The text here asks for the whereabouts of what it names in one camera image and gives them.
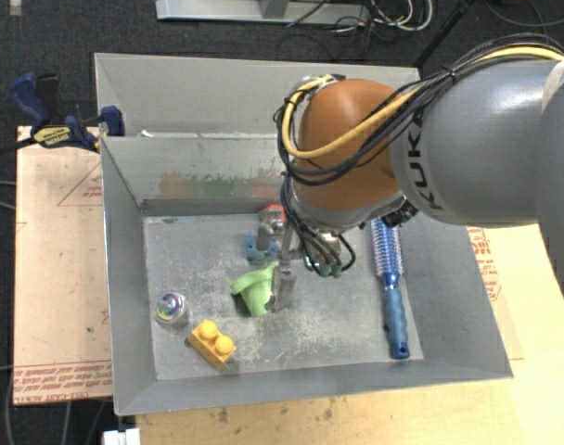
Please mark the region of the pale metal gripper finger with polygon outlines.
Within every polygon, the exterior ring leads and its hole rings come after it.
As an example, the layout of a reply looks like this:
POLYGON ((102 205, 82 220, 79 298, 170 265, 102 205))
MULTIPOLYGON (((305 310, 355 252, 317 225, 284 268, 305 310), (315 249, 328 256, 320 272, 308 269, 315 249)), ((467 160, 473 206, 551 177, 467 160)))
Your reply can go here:
POLYGON ((290 304, 297 276, 288 266, 276 266, 272 280, 272 294, 269 300, 269 311, 279 312, 290 304))
POLYGON ((281 215, 265 216, 260 219, 257 231, 257 249, 266 251, 271 241, 282 236, 285 222, 281 215))

